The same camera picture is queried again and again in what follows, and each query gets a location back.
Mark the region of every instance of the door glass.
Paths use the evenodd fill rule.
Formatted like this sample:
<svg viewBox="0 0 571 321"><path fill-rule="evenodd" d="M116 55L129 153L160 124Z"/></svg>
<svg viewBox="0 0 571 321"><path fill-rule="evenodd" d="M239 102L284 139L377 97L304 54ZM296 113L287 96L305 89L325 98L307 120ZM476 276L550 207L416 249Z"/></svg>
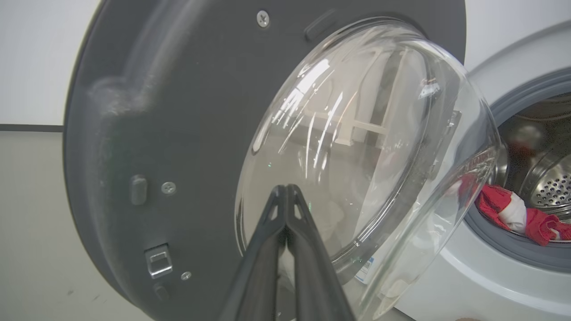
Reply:
<svg viewBox="0 0 571 321"><path fill-rule="evenodd" d="M314 48L270 104L244 161L246 250L272 188L296 184L360 319L426 269L495 163L499 138L462 65L414 28L368 19ZM293 257L280 270L292 281Z"/></svg>

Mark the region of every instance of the wall baseboard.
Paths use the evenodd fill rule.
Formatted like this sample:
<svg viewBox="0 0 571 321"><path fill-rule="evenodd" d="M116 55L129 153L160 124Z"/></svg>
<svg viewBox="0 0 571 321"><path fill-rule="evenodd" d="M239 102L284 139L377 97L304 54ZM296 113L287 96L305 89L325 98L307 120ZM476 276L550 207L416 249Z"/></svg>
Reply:
<svg viewBox="0 0 571 321"><path fill-rule="evenodd" d="M63 126L0 124L0 131L37 131L40 133L63 133Z"/></svg>

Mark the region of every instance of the laundry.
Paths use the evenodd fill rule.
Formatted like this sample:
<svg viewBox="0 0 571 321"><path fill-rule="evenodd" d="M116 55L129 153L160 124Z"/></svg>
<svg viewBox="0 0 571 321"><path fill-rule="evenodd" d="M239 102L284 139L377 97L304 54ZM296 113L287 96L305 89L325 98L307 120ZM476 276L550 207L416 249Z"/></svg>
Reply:
<svg viewBox="0 0 571 321"><path fill-rule="evenodd" d="M550 240L571 240L571 224L537 208L526 208L516 193L498 185L485 185L476 199L480 212L504 230L524 234L541 246Z"/></svg>

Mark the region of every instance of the gray floor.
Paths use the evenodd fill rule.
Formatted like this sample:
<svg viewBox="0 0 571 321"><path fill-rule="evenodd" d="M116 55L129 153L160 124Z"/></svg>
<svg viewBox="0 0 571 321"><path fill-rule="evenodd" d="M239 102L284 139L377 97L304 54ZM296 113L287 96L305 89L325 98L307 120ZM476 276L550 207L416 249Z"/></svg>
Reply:
<svg viewBox="0 0 571 321"><path fill-rule="evenodd" d="M0 131L0 320L151 321L119 296L79 240L62 134ZM383 321L411 320L397 310Z"/></svg>

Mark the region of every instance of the screw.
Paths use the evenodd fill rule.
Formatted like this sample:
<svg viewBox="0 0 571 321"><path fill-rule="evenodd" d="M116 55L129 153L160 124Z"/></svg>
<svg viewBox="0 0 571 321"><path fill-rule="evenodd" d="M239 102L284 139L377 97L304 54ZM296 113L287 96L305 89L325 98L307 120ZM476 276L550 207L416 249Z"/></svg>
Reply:
<svg viewBox="0 0 571 321"><path fill-rule="evenodd" d="M176 185L173 182L166 182L160 187L160 190L167 195L171 195L176 192Z"/></svg>
<svg viewBox="0 0 571 321"><path fill-rule="evenodd" d="M270 24L270 16L264 10L260 10L256 16L258 26L265 28Z"/></svg>
<svg viewBox="0 0 571 321"><path fill-rule="evenodd" d="M192 274L191 274L190 272L184 272L184 273L182 273L182 274L180 275L180 279L181 279L182 281L186 281L186 280L188 280L188 279L190 278L191 275L192 275Z"/></svg>

